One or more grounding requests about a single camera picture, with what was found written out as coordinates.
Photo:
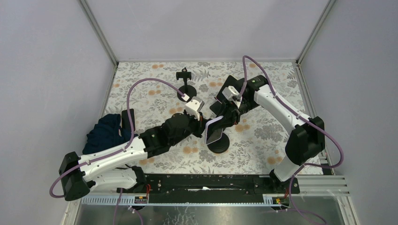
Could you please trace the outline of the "lilac-cased phone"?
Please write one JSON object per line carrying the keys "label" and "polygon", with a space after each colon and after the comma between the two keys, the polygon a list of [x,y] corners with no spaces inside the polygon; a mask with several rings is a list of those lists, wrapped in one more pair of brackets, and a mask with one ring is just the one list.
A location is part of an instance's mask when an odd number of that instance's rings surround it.
{"label": "lilac-cased phone", "polygon": [[219,122],[223,119],[223,116],[218,116],[214,119],[209,120],[205,126],[205,144],[210,145],[221,139],[223,134],[223,128],[218,128]]}

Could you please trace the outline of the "black round-base phone stand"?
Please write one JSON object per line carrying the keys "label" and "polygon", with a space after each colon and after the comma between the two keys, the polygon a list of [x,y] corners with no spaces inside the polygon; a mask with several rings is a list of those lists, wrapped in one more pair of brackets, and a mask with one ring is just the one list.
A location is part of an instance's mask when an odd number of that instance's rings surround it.
{"label": "black round-base phone stand", "polygon": [[224,153],[228,150],[229,146],[230,146],[230,140],[228,138],[228,136],[224,133],[225,128],[223,128],[223,134],[220,140],[210,144],[210,145],[206,145],[207,148],[216,154],[221,154]]}

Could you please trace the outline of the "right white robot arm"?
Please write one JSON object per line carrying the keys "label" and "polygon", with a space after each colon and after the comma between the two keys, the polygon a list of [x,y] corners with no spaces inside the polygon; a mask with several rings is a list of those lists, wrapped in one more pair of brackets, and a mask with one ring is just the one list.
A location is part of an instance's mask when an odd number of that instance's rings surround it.
{"label": "right white robot arm", "polygon": [[223,128],[238,124],[243,114],[258,106],[270,112],[282,124],[289,134],[285,146],[286,156],[270,172],[272,178],[269,180],[270,189],[275,193],[281,193],[288,186],[287,180],[307,160],[325,149],[324,122],[320,117],[310,118],[285,103],[281,96],[272,93],[267,78],[261,75],[247,81],[240,105],[237,106],[234,97],[239,94],[243,84],[244,79],[237,80],[231,75],[228,76],[215,97],[218,104],[212,111],[217,116],[223,116]]}

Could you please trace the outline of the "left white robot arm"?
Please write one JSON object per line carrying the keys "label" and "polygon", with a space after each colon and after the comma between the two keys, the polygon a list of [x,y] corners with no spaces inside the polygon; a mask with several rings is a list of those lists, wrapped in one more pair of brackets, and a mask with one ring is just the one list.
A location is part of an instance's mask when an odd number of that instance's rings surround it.
{"label": "left white robot arm", "polygon": [[142,168],[134,166],[119,170],[118,167],[164,154],[190,135],[201,138],[207,121],[202,114],[196,118],[187,112],[176,113],[160,126],[134,137],[131,142],[88,155],[70,152],[63,158],[60,176],[51,185],[50,196],[73,201],[96,189],[113,188],[139,193],[146,184]]}

